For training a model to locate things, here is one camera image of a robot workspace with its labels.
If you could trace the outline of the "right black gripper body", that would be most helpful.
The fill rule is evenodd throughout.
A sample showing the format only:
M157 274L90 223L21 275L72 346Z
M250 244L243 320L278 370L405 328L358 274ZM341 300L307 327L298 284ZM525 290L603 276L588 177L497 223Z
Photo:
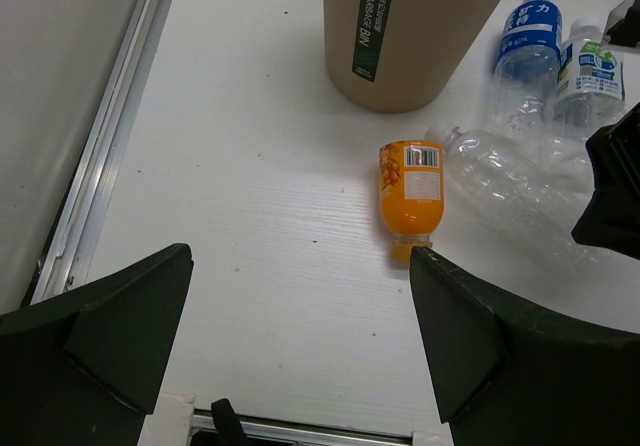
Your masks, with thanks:
M576 243L639 258L639 107L586 142L594 191L572 230Z

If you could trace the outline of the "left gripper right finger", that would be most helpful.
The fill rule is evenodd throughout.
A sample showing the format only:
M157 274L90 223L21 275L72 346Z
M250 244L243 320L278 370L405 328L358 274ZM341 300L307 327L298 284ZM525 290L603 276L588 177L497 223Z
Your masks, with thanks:
M417 247L410 285L457 445L635 445L639 337L578 320Z

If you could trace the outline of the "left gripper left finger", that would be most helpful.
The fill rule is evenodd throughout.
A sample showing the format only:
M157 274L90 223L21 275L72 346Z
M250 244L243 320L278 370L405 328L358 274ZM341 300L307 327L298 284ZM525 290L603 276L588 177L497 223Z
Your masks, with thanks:
M2 444L137 444L192 271L190 247L177 243L2 315Z

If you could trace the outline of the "clear unlabelled plastic bottle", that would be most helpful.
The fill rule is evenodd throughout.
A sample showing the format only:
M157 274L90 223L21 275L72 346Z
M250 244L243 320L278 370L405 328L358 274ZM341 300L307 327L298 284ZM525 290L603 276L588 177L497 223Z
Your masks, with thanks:
M582 199L505 138L454 126L432 127L425 137L442 147L452 188L511 245L558 266L589 268L606 258L572 237Z

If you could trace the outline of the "green label plastic bottle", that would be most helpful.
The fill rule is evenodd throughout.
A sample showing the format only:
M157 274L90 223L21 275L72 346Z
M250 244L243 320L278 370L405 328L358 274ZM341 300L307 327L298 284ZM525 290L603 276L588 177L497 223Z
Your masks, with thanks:
M626 91L624 55L601 44L596 17L576 19L562 45L554 105L554 135L584 141L622 116Z

